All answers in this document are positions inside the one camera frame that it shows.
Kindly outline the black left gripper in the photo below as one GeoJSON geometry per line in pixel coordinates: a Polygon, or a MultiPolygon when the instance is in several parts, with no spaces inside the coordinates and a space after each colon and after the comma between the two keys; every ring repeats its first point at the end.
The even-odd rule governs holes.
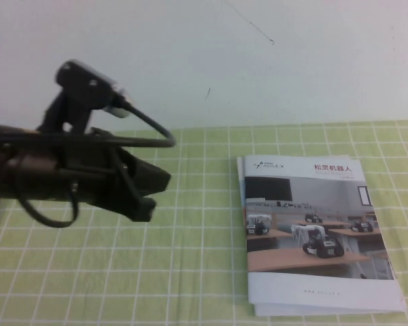
{"type": "Polygon", "coordinates": [[[16,148],[7,159],[6,181],[13,196],[36,221],[49,221],[31,200],[68,201],[71,220],[79,204],[149,222],[156,201],[140,198],[164,192],[171,180],[167,171],[125,150],[107,145],[47,145],[16,148]]]}

